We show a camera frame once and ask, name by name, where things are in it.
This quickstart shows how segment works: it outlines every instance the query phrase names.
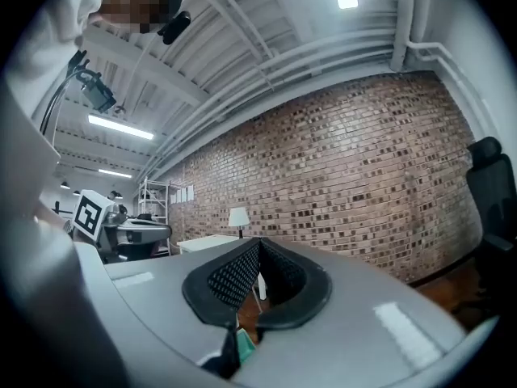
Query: black cable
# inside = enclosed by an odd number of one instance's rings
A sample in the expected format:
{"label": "black cable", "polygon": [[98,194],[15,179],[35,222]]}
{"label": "black cable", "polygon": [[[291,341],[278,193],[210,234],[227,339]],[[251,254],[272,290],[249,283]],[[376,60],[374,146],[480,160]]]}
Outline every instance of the black cable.
{"label": "black cable", "polygon": [[45,133],[47,132],[48,122],[50,121],[50,116],[52,115],[53,109],[56,106],[57,99],[60,97],[60,95],[63,95],[65,93],[67,84],[70,82],[70,79],[79,74],[89,74],[92,78],[97,76],[97,74],[95,72],[92,72],[91,70],[81,69],[76,70],[75,72],[71,73],[69,76],[66,77],[63,83],[54,92],[54,95],[50,99],[47,109],[45,110],[45,114],[43,115],[43,120],[41,121],[40,125],[40,132],[43,135],[45,135]]}

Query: person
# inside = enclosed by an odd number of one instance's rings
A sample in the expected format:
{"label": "person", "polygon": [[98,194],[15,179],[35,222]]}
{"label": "person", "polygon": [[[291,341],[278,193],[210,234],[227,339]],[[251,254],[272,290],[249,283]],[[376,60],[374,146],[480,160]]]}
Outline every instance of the person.
{"label": "person", "polygon": [[[82,46],[86,27],[99,20],[129,32],[155,32],[167,24],[181,0],[48,0],[22,34],[3,70],[16,106],[39,128],[70,59]],[[59,228],[65,220],[41,201],[35,217]]]}

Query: wooden floor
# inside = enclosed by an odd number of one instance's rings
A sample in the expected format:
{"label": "wooden floor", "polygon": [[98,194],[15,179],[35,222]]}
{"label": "wooden floor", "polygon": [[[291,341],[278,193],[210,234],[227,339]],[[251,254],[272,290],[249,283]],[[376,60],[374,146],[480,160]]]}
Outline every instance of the wooden floor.
{"label": "wooden floor", "polygon": [[[417,290],[446,311],[452,313],[452,310],[459,302],[477,299],[478,280],[479,276],[474,268],[473,260],[470,260],[456,270],[417,288]],[[260,305],[263,310],[269,308],[268,300],[261,301]],[[242,308],[238,311],[237,316],[240,326],[250,335],[254,344],[258,343],[255,323],[259,315],[259,307],[255,302],[253,294],[250,293],[244,301]],[[464,309],[453,316],[463,325],[466,331],[471,331],[481,322],[481,312],[475,309]]]}

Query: table lamp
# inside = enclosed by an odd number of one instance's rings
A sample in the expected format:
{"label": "table lamp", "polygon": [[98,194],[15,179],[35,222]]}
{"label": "table lamp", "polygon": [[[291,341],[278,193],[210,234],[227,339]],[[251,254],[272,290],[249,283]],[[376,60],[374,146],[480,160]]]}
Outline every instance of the table lamp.
{"label": "table lamp", "polygon": [[242,238],[242,226],[247,226],[249,224],[250,219],[248,218],[246,207],[237,207],[235,209],[230,209],[228,226],[238,227],[239,238]]}

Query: white desk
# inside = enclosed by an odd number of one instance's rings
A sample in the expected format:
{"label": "white desk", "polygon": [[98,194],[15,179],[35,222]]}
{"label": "white desk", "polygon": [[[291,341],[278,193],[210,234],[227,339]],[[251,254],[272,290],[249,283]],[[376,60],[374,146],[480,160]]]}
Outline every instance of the white desk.
{"label": "white desk", "polygon": [[[194,238],[193,240],[185,240],[178,242],[179,253],[192,253],[193,251],[205,250],[210,247],[220,246],[238,240],[238,236],[225,236],[223,234],[214,234],[213,236]],[[261,300],[266,300],[266,282],[262,275],[258,274],[258,293]]]}

